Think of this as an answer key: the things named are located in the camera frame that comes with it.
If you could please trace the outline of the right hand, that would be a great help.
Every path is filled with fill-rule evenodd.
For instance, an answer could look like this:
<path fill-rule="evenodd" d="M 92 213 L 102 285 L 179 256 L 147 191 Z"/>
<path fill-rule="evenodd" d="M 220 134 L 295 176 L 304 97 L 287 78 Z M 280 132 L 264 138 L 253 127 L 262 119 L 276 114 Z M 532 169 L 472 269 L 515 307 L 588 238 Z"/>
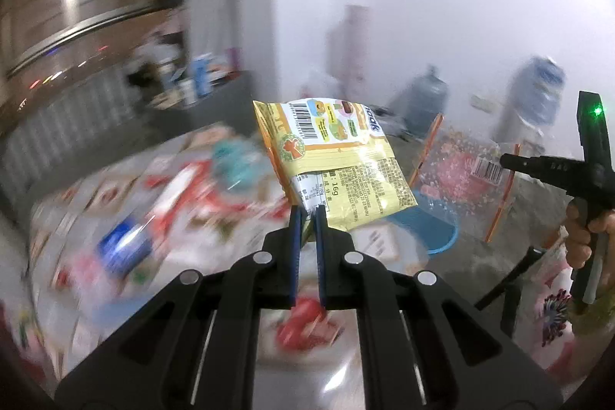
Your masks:
<path fill-rule="evenodd" d="M 581 269 L 592 255 L 590 241 L 593 235 L 606 233 L 609 247 L 603 263 L 603 272 L 614 272 L 614 211 L 605 211 L 591 222 L 581 222 L 577 203 L 570 202 L 566 208 L 564 227 L 568 233 L 565 239 L 567 262 L 574 269 Z"/>

